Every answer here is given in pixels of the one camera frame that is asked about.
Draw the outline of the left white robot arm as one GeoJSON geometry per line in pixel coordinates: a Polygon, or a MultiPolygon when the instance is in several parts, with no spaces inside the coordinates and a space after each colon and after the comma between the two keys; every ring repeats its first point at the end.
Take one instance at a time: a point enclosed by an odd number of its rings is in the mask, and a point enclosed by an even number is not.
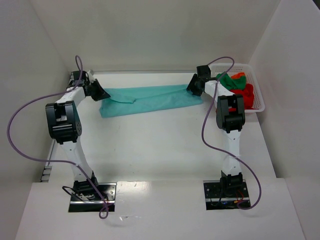
{"type": "Polygon", "coordinates": [[[49,135],[62,147],[67,161],[71,162],[75,197],[80,201],[95,200],[99,197],[96,191],[99,184],[81,145],[83,129],[77,106],[86,97],[98,102],[111,96],[94,77],[93,70],[73,71],[66,90],[67,93],[59,100],[45,106],[49,135]]]}

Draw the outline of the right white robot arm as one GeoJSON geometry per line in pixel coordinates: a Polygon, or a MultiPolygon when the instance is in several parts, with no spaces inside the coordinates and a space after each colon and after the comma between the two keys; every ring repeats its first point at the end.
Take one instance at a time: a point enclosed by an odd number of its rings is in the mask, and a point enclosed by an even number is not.
{"type": "Polygon", "coordinates": [[[196,67],[195,73],[186,90],[195,96],[203,93],[211,96],[216,104],[216,124],[222,130],[225,145],[220,188],[226,197],[234,195],[243,185],[243,174],[238,158],[240,157],[240,135],[245,124],[245,105],[241,94],[226,89],[217,78],[211,76],[208,65],[196,67]]]}

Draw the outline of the teal t shirt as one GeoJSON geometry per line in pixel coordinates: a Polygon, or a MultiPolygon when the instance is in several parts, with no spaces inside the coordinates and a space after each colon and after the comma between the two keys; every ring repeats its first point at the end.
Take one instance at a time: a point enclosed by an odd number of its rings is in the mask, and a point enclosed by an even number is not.
{"type": "Polygon", "coordinates": [[[186,84],[129,88],[106,88],[110,98],[102,100],[102,118],[112,118],[201,105],[200,96],[187,90],[186,84]]]}

